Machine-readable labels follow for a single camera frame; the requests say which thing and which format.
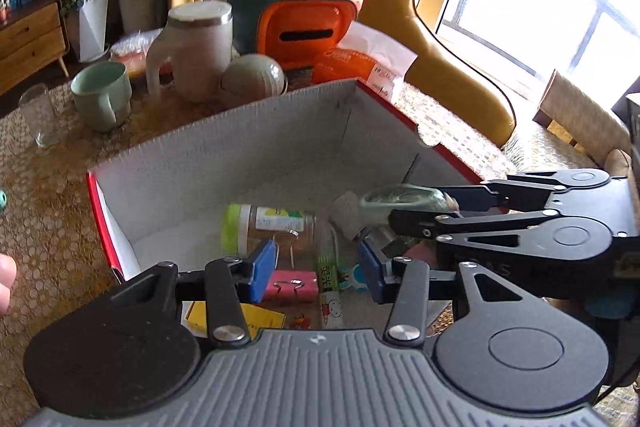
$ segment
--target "cabinet leg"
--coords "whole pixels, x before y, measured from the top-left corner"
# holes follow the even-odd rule
[[[62,72],[65,73],[65,78],[69,78],[69,72],[66,68],[65,61],[62,57],[58,59],[58,64],[60,64],[60,67],[62,68]]]

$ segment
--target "chair backrest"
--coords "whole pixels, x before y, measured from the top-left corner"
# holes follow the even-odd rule
[[[451,53],[425,26],[414,0],[364,0],[358,20],[380,30],[418,58],[405,80],[501,147],[515,128],[506,95],[487,77]]]
[[[555,134],[566,131],[569,143],[601,166],[613,149],[631,152],[629,131],[620,118],[558,71],[551,75],[533,120]]]

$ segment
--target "white pitcher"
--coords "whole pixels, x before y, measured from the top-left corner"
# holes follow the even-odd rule
[[[215,98],[231,61],[231,5],[197,1],[169,10],[166,26],[146,54],[146,87],[160,97],[159,71],[171,60],[176,91],[190,102]]]

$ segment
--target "orange package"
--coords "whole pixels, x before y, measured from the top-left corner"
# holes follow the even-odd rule
[[[322,84],[360,77],[367,86],[393,102],[415,57],[413,52],[388,35],[353,22],[337,48],[316,58],[311,82]]]

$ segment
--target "screw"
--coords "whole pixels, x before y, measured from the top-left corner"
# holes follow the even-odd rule
[[[244,336],[244,330],[238,326],[218,326],[213,330],[213,337],[224,343],[241,341]]]
[[[420,337],[420,330],[415,328],[414,326],[409,326],[407,324],[397,324],[395,326],[391,326],[387,332],[388,335],[395,339],[396,341],[414,341],[418,337]]]

